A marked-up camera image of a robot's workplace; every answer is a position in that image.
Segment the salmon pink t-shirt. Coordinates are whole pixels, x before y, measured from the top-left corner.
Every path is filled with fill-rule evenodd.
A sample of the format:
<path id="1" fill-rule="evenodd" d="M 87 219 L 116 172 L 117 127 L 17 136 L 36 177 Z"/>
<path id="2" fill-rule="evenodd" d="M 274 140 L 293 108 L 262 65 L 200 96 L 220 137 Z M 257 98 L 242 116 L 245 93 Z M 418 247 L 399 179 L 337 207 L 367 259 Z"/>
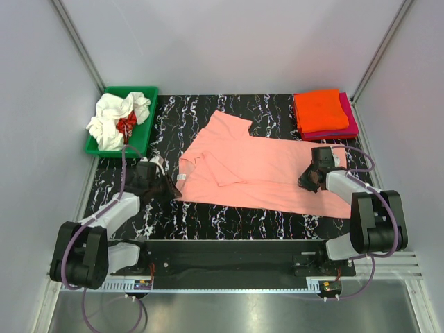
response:
<path id="1" fill-rule="evenodd" d="M 315 144 L 253 137 L 252 122 L 215 111 L 179 159 L 181 200 L 347 219 L 348 203 L 330 191 L 307 191 L 298 179 Z"/>

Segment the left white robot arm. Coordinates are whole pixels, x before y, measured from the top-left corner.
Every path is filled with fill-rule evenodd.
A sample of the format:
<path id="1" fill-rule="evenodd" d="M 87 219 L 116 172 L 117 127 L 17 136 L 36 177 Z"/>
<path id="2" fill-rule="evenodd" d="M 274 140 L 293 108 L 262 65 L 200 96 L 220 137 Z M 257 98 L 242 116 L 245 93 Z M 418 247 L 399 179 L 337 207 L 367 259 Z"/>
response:
<path id="1" fill-rule="evenodd" d="M 98 289 L 107 276 L 121 269 L 128 268 L 136 275 L 148 270 L 150 258 L 142 242 L 127 240 L 110 245 L 110 237 L 152 200 L 168 202 L 182 194 L 160 156 L 142 158 L 136 174 L 122 180 L 121 191 L 96 213 L 60 226 L 49 269 L 51 280 L 69 290 Z"/>

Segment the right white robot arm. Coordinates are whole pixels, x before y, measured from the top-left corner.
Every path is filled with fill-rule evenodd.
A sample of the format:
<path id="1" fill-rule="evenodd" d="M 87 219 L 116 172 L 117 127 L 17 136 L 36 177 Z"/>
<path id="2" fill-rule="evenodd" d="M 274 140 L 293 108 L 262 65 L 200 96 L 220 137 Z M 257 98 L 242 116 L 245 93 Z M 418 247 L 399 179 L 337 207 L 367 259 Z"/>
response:
<path id="1" fill-rule="evenodd" d="M 298 179 L 301 188 L 333 193 L 351 209 L 349 233 L 326 241 L 326 251 L 315 257 L 315 267 L 323 275 L 337 270 L 340 260 L 390 257 L 408 245 L 400 194 L 375 188 L 353 176 L 353 170 L 339 165 L 334 154 L 339 148 L 314 147 L 311 164 Z"/>

